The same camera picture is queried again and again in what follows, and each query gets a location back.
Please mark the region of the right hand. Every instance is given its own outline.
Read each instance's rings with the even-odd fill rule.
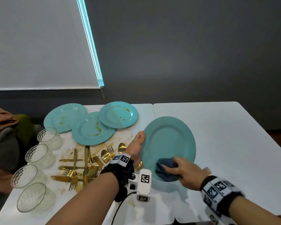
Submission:
[[[175,156],[173,160],[178,164],[178,167],[162,166],[170,174],[180,175],[179,181],[188,189],[199,191],[203,180],[211,174],[208,167],[201,169],[197,164],[189,162],[184,157]]]

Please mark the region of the forearm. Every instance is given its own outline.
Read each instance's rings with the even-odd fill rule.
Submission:
[[[241,196],[231,203],[229,213],[238,225],[281,225],[279,217]]]
[[[119,191],[119,184],[112,173],[99,175],[82,191],[65,204],[47,225],[102,224]]]

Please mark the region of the left hand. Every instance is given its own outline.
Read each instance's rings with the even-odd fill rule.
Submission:
[[[131,155],[131,159],[134,160],[134,167],[141,163],[141,150],[145,138],[145,133],[139,132],[125,150],[125,153]]]

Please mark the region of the plate rim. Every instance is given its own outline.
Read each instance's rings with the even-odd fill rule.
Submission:
[[[113,105],[114,103],[115,103],[115,104],[116,104],[116,103],[124,103],[124,104],[127,104],[128,106],[131,106],[131,108],[130,108],[130,107],[127,107],[127,108],[130,108],[130,110],[132,110],[133,113],[134,113],[134,112],[136,113],[136,115],[135,115],[135,121],[133,121],[132,124],[128,124],[128,125],[122,125],[122,124],[121,124],[121,126],[119,126],[119,125],[117,125],[116,123],[113,123],[113,122],[109,121],[108,119],[101,118],[101,117],[104,117],[103,111],[106,109],[106,107],[107,107],[108,105],[109,105],[109,106],[110,106],[110,105]],[[135,106],[133,106],[132,104],[127,103],[127,102],[122,102],[122,101],[109,102],[109,103],[105,104],[103,107],[101,107],[101,109],[100,109],[100,111],[99,111],[99,119],[100,119],[100,121],[101,121],[104,125],[109,126],[109,127],[111,127],[111,128],[116,128],[116,129],[127,128],[127,127],[130,127],[131,125],[133,125],[133,124],[135,124],[135,123],[137,122],[137,120],[138,120],[138,110],[135,108]]]
[[[178,118],[176,118],[176,117],[172,117],[172,116],[161,116],[161,117],[158,117],[158,118],[154,119],[153,121],[151,121],[151,122],[146,126],[146,128],[144,129],[144,133],[146,133],[146,129],[148,130],[148,128],[150,128],[150,125],[152,125],[153,122],[155,122],[156,120],[160,120],[161,118],[162,118],[162,119],[164,119],[164,118],[176,119],[176,120],[178,120],[182,125],[184,125],[184,126],[187,127],[188,131],[189,131],[190,134],[191,134],[191,138],[192,138],[191,140],[193,140],[193,142],[194,142],[194,144],[195,144],[195,158],[194,158],[194,161],[193,161],[193,162],[195,162],[196,155],[197,155],[197,146],[196,146],[195,137],[194,137],[194,134],[192,133],[191,129],[190,129],[190,128],[187,126],[187,124],[185,124],[182,120],[180,120],[180,119],[178,119]],[[145,139],[145,141],[144,141],[144,143],[143,143],[143,148],[142,148],[142,150],[141,150],[141,159],[142,159],[142,160],[143,160],[144,149],[146,148],[147,139],[149,139],[149,138],[146,136],[146,139]],[[158,177],[158,176],[155,174],[155,171],[154,171],[154,172],[152,171],[152,175],[153,175],[153,178],[158,179],[158,180],[160,180],[160,181],[163,181],[160,177]]]
[[[51,126],[51,125],[49,125],[49,118],[48,118],[49,115],[50,115],[50,114],[53,114],[53,112],[58,111],[62,106],[66,106],[66,105],[79,106],[81,109],[84,109],[84,110],[85,110],[85,114],[87,114],[87,109],[86,109],[86,107],[83,106],[82,104],[80,104],[80,103],[66,103],[66,104],[63,104],[63,105],[60,105],[60,106],[54,108],[53,110],[51,110],[51,111],[46,115],[46,117],[44,118],[44,127],[45,127],[45,128],[54,127],[54,128],[57,129],[57,132],[58,132],[58,133],[68,132],[68,131],[71,131],[71,130],[73,129],[73,127],[74,127],[75,124],[72,125],[71,127],[68,127],[68,128],[67,128],[67,127],[56,127],[56,126]]]
[[[82,145],[97,145],[97,144],[101,144],[101,143],[103,143],[103,142],[105,142],[106,140],[108,140],[109,138],[111,138],[112,136],[113,136],[113,134],[114,134],[114,132],[116,131],[116,128],[112,128],[112,127],[109,127],[109,126],[107,126],[108,128],[110,128],[110,130],[112,131],[112,134],[111,134],[111,136],[109,136],[106,140],[104,140],[104,141],[98,141],[98,142],[96,142],[95,141],[95,143],[96,144],[93,144],[93,143],[91,143],[90,144],[90,141],[92,142],[92,141],[94,141],[94,140],[85,140],[85,139],[82,139],[82,140],[85,140],[84,142],[83,141],[80,141],[80,142],[82,142],[82,143],[80,143],[80,142],[78,142],[76,139],[75,139],[75,137],[74,137],[74,135],[76,135],[76,132],[77,132],[77,136],[81,136],[81,135],[79,135],[78,134],[78,129],[79,129],[79,127],[81,126],[81,124],[87,119],[87,117],[88,116],[90,116],[90,115],[92,115],[92,114],[94,114],[94,113],[97,113],[97,116],[99,116],[99,111],[94,111],[94,112],[91,112],[91,113],[87,113],[87,114],[85,114],[80,120],[79,120],[79,122],[77,122],[75,125],[74,125],[74,127],[73,127],[73,129],[72,129],[72,138],[74,139],[74,141],[76,142],[76,143],[79,143],[79,144],[82,144]]]

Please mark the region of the plate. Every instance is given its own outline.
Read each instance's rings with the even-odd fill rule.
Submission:
[[[55,127],[59,133],[70,131],[79,119],[87,114],[84,106],[68,103],[50,111],[44,120],[44,127]]]
[[[183,121],[175,117],[159,117],[147,125],[144,133],[146,140],[141,159],[144,168],[151,170],[154,178],[163,181],[155,173],[158,159],[179,156],[195,161],[195,138]]]
[[[83,145],[96,145],[108,140],[115,128],[104,125],[99,119],[99,112],[88,113],[72,129],[73,139]]]
[[[111,102],[103,106],[99,113],[100,121],[112,128],[126,128],[138,120],[138,111],[126,102]]]

